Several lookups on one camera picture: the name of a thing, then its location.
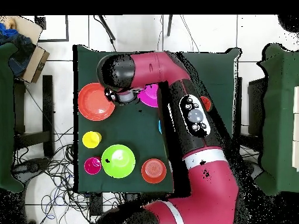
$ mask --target red robot arm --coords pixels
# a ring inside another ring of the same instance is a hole
[[[106,97],[118,103],[134,100],[135,90],[159,83],[166,151],[172,167],[185,164],[191,194],[155,201],[144,209],[158,224],[233,224],[238,186],[211,117],[216,111],[213,102],[202,82],[192,81],[196,72],[186,69],[175,54],[147,52],[104,57],[97,73],[107,87]]]

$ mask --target blue cloth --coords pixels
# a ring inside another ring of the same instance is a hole
[[[9,32],[9,30],[13,29],[2,30],[3,26],[4,25],[0,23],[0,46],[5,43],[12,43],[18,48],[18,51],[10,57],[8,65],[14,76],[20,77],[24,74],[36,46],[32,44],[30,38],[25,37],[18,32],[11,35],[13,32]]]
[[[13,35],[18,34],[18,31],[15,29],[6,29],[4,24],[0,23],[0,31],[2,35],[7,37],[12,37]]]

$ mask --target green plate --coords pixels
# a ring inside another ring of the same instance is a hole
[[[108,147],[102,155],[102,166],[110,177],[127,177],[135,168],[135,156],[128,147],[115,144]]]

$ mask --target pink cup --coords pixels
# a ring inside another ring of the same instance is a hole
[[[100,172],[101,168],[102,165],[100,164],[99,157],[90,157],[84,163],[84,169],[90,175],[97,174],[98,172]]]
[[[151,84],[147,85],[145,90],[141,91],[138,94],[138,98],[144,104],[150,107],[158,107],[158,99],[157,99],[157,91],[158,91],[158,84]]]

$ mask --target white tile floor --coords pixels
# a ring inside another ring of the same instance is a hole
[[[162,30],[160,15],[123,15],[106,16],[106,21],[116,37],[117,51],[162,51]],[[53,27],[63,29],[64,18],[47,18],[49,29],[41,35],[41,39],[57,39],[58,34]],[[243,77],[242,91],[242,124],[248,125],[248,95],[247,85],[250,81],[264,77],[263,71],[256,65],[262,58],[262,50],[268,43],[282,43],[289,50],[299,49],[298,36],[284,31],[275,15],[185,15],[185,21],[190,29],[193,40],[199,51],[223,53],[228,48],[242,49],[239,59],[239,76]],[[197,51],[192,49],[192,40],[179,15],[173,16],[171,35],[167,37],[168,15],[164,16],[164,50]],[[46,49],[50,56],[42,75],[52,75],[54,84],[54,119],[55,130],[64,133],[73,126],[73,76],[72,76],[72,45],[83,44],[98,51],[113,51],[108,35],[93,16],[68,16],[69,42],[38,43]],[[27,85],[37,104],[42,108],[42,75],[36,84]],[[42,130],[42,113],[26,93],[25,103],[26,132]],[[73,130],[61,138],[64,145],[73,142]],[[43,146],[30,147],[25,159],[43,157]],[[55,157],[62,158],[60,152]],[[34,178],[27,189],[26,212],[29,219],[39,223],[45,216],[41,210],[41,199],[55,188],[52,180],[46,175]],[[109,199],[113,194],[105,194]],[[46,219],[43,224],[57,224],[56,220],[63,216],[67,206],[54,206],[55,219]],[[65,214],[60,224],[88,224],[80,212],[72,209]]]

